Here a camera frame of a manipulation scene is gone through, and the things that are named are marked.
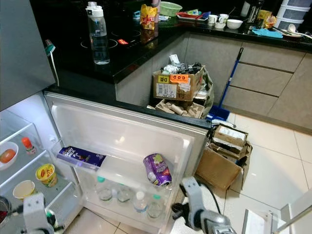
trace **paper cup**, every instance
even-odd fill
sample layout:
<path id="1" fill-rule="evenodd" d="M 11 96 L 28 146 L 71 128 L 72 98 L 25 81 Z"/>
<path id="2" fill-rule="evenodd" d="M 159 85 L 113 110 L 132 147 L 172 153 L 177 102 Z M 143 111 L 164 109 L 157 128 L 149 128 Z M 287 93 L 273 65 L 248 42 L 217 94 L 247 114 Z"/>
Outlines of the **paper cup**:
<path id="1" fill-rule="evenodd" d="M 44 164 L 36 171 L 36 178 L 40 180 L 46 187 L 50 188 L 58 182 L 57 173 L 53 164 Z"/>
<path id="2" fill-rule="evenodd" d="M 35 183 L 31 180 L 24 180 L 15 186 L 13 196 L 19 200 L 24 200 L 25 197 L 36 193 Z"/>

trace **orange price sticker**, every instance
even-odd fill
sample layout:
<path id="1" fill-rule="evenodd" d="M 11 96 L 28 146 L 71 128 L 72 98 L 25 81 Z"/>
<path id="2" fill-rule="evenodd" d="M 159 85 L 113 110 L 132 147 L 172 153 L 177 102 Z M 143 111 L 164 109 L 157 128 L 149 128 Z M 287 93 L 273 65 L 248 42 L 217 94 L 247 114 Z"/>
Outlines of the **orange price sticker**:
<path id="1" fill-rule="evenodd" d="M 175 83 L 188 83 L 189 75 L 186 74 L 170 75 L 170 81 Z"/>

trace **yellow snack bag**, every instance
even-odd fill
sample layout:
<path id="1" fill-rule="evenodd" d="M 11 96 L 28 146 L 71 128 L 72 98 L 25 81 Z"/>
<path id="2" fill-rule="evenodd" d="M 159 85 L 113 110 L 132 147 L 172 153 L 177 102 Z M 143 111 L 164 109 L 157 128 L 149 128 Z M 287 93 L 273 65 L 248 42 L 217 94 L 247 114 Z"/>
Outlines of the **yellow snack bag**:
<path id="1" fill-rule="evenodd" d="M 140 24 L 143 29 L 155 29 L 155 17 L 157 15 L 157 7 L 151 7 L 143 4 L 141 6 Z"/>

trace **clear water bottle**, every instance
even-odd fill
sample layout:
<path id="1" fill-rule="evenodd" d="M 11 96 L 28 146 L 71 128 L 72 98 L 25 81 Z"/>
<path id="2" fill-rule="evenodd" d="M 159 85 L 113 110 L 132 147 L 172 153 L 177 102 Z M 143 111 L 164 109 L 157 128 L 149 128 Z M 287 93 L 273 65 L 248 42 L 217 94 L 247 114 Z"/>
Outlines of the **clear water bottle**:
<path id="1" fill-rule="evenodd" d="M 112 199 L 112 186 L 109 181 L 103 177 L 97 177 L 96 193 L 100 200 L 109 201 Z"/>
<path id="2" fill-rule="evenodd" d="M 133 192 L 127 186 L 120 184 L 117 191 L 117 199 L 120 202 L 127 202 L 133 197 Z"/>
<path id="3" fill-rule="evenodd" d="M 148 204 L 147 214 L 151 218 L 157 218 L 164 209 L 164 203 L 159 195 L 153 195 L 152 201 Z"/>
<path id="4" fill-rule="evenodd" d="M 88 2 L 86 8 L 88 14 L 88 25 L 90 43 L 95 64 L 107 64 L 110 62 L 108 53 L 108 40 L 106 24 L 101 6 L 95 1 Z"/>
<path id="5" fill-rule="evenodd" d="M 133 207 L 137 212 L 145 212 L 147 208 L 147 200 L 145 198 L 145 193 L 144 192 L 137 192 L 136 197 L 133 201 Z"/>

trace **black cable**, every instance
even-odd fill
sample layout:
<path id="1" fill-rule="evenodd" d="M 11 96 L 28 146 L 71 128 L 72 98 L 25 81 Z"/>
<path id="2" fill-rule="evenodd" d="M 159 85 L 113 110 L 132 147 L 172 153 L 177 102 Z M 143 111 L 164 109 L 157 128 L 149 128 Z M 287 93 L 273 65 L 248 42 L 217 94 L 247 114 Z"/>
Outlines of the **black cable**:
<path id="1" fill-rule="evenodd" d="M 198 183 L 199 185 L 204 185 L 204 186 L 209 190 L 209 192 L 211 193 L 211 195 L 212 195 L 213 198 L 214 198 L 214 202 L 215 202 L 216 208 L 218 209 L 219 214 L 221 214 L 219 204 L 218 204 L 218 202 L 217 202 L 217 200 L 216 200 L 216 198 L 215 198 L 215 195 L 214 195 L 213 191 L 211 190 L 211 188 L 209 188 L 206 184 L 201 183 L 200 181 L 198 181 L 198 179 L 196 179 L 196 181 L 197 181 L 197 183 Z"/>

